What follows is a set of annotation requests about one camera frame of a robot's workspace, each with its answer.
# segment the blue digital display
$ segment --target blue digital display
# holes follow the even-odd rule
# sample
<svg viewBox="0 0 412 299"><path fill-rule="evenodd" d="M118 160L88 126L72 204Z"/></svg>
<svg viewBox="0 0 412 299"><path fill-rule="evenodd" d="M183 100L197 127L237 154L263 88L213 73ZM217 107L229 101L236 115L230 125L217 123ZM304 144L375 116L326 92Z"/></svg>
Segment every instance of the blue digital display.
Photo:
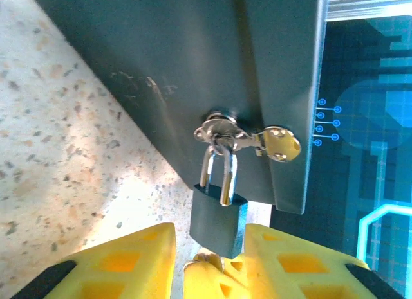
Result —
<svg viewBox="0 0 412 299"><path fill-rule="evenodd" d="M328 23L306 212L271 226L368 263L412 299L412 17Z"/></svg>

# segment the black rubber pad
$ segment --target black rubber pad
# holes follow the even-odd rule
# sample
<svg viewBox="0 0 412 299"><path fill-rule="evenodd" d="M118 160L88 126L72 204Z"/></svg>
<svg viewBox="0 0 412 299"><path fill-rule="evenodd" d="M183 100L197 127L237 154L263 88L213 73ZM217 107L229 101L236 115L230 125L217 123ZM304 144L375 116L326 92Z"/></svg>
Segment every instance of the black rubber pad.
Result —
<svg viewBox="0 0 412 299"><path fill-rule="evenodd" d="M41 299L47 296L66 275L76 267L76 263L67 260L44 270L34 280L22 288L12 299Z"/></svg>
<svg viewBox="0 0 412 299"><path fill-rule="evenodd" d="M347 264L349 272L360 282L364 287L370 290L377 299L404 299L383 279L377 276L373 271L359 267L355 264Z"/></svg>

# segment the metal rail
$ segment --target metal rail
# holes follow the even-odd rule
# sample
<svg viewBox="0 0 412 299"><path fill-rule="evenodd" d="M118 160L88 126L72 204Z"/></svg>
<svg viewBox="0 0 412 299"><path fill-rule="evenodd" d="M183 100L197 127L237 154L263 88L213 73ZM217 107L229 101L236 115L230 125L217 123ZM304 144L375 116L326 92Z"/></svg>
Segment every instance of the metal rail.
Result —
<svg viewBox="0 0 412 299"><path fill-rule="evenodd" d="M412 15L412 0L329 0L326 21Z"/></svg>

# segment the glowing blue circle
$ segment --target glowing blue circle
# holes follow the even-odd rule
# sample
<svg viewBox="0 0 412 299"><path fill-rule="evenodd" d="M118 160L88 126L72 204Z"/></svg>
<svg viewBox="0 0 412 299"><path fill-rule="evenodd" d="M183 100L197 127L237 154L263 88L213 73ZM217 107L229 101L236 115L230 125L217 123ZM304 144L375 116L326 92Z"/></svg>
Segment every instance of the glowing blue circle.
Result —
<svg viewBox="0 0 412 299"><path fill-rule="evenodd" d="M321 141L321 140L315 140L315 141L314 141L314 145L315 145L316 147L320 147L320 146L322 145L322 141Z"/></svg>

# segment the scratch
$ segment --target scratch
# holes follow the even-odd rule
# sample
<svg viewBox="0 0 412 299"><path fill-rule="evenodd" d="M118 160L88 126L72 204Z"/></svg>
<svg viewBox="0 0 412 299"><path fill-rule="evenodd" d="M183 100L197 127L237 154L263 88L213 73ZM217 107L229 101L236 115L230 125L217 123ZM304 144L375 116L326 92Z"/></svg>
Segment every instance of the scratch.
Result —
<svg viewBox="0 0 412 299"><path fill-rule="evenodd" d="M124 73L124 72L122 72L122 71L119 71L118 73L119 73L120 75L123 75L123 76L127 77L128 79L134 79L133 76L130 76L130 75L128 75L128 74L126 74L126 73Z"/></svg>
<svg viewBox="0 0 412 299"><path fill-rule="evenodd" d="M162 101L164 105L166 105L165 100L163 99L162 92L160 92L159 87L157 86L156 82L151 77L146 77L146 84L152 88L153 92L156 93L159 99Z"/></svg>
<svg viewBox="0 0 412 299"><path fill-rule="evenodd" d="M175 86L175 85L170 85L170 86L164 86L164 87L162 87L162 88L164 88L164 89L167 90L166 93L167 93L168 95L172 95L173 93L176 92L177 86Z"/></svg>
<svg viewBox="0 0 412 299"><path fill-rule="evenodd" d="M139 90L139 86L132 80L132 79L134 79L133 76L131 76L131 75L127 74L127 73L124 73L123 71L119 71L118 73L116 73L116 72L110 72L110 78L113 78L113 77L116 76L116 75L121 75L121 76L126 77L126 78L130 81L130 83L133 85L133 87L135 87L135 89L136 89L137 91Z"/></svg>
<svg viewBox="0 0 412 299"><path fill-rule="evenodd" d="M139 103L135 100L135 98L137 98L137 96L134 95L125 95L125 98L127 98L132 105L136 106L136 107L140 107Z"/></svg>

